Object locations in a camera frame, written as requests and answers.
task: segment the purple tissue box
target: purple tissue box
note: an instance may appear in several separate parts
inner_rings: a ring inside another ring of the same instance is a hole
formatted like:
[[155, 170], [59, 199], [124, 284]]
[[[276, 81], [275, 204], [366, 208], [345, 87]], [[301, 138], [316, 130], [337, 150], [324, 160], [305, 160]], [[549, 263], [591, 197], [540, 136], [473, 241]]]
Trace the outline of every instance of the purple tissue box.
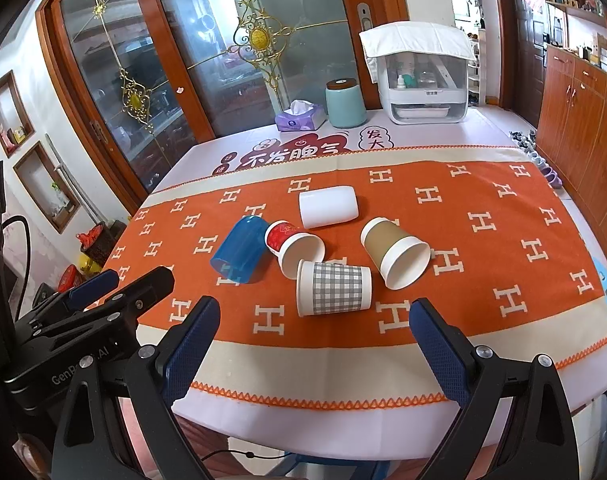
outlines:
[[301, 115], [292, 115], [281, 112], [275, 117], [277, 130], [280, 132], [312, 132], [325, 123], [326, 112], [321, 105], [312, 105], [312, 108]]

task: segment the tissue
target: tissue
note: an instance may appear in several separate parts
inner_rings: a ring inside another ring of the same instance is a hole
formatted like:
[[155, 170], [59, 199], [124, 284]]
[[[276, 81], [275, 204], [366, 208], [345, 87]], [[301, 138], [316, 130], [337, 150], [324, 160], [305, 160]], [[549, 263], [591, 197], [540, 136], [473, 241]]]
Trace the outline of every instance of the tissue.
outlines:
[[280, 132], [311, 132], [326, 121], [323, 106], [303, 100], [295, 100], [290, 108], [277, 114], [275, 122]]

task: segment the black cable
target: black cable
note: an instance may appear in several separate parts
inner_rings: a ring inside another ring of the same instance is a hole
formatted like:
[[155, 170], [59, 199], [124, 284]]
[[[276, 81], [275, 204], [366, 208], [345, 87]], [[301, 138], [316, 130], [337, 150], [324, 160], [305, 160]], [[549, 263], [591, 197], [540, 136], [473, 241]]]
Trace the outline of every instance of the black cable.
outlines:
[[245, 455], [247, 458], [261, 458], [263, 460], [274, 460], [276, 458], [284, 458], [287, 457], [290, 453], [286, 453], [283, 455], [279, 455], [279, 456], [259, 456], [259, 455], [255, 455], [253, 452], [251, 451], [237, 451], [236, 449], [218, 449], [217, 451], [213, 451], [212, 453], [208, 453], [205, 457], [202, 457], [201, 462], [205, 462], [205, 460], [208, 460], [210, 457], [212, 457], [212, 455], [216, 455], [219, 453], [239, 453], [242, 455]]
[[26, 217], [22, 215], [11, 216], [2, 222], [2, 229], [7, 228], [10, 224], [14, 224], [15, 222], [21, 222], [24, 224], [24, 229], [26, 231], [26, 272], [24, 274], [24, 283], [21, 287], [21, 295], [20, 302], [17, 305], [17, 312], [15, 312], [15, 322], [20, 318], [21, 311], [21, 303], [23, 303], [24, 295], [26, 294], [26, 287], [28, 286], [28, 276], [30, 274], [30, 230], [28, 228], [28, 221]]

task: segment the light blue canister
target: light blue canister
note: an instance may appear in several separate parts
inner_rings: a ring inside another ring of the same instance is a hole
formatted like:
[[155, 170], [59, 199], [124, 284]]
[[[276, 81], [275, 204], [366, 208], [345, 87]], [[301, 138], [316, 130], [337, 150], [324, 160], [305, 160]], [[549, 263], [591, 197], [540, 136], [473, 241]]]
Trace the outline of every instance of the light blue canister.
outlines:
[[328, 119], [335, 128], [355, 128], [368, 120], [361, 88], [354, 78], [327, 83], [326, 104]]

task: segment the screw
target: screw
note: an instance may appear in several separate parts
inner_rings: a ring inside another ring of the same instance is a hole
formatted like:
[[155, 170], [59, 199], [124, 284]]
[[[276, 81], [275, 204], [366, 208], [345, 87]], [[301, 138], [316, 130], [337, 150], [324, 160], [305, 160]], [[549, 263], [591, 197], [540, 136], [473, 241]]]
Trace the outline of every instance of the screw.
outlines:
[[141, 348], [139, 348], [139, 351], [137, 352], [137, 355], [139, 355], [139, 357], [141, 357], [141, 359], [146, 359], [147, 357], [150, 357], [153, 354], [154, 354], [153, 345], [142, 346]]
[[82, 368], [88, 368], [92, 364], [93, 361], [94, 361], [94, 359], [92, 358], [92, 356], [87, 355], [85, 357], [82, 357], [79, 360], [79, 366]]
[[552, 359], [550, 359], [546, 354], [541, 354], [537, 360], [541, 366], [545, 366], [546, 368], [548, 366], [552, 366]]
[[475, 350], [477, 352], [477, 355], [482, 359], [490, 359], [494, 355], [492, 348], [490, 348], [489, 346], [479, 345]]

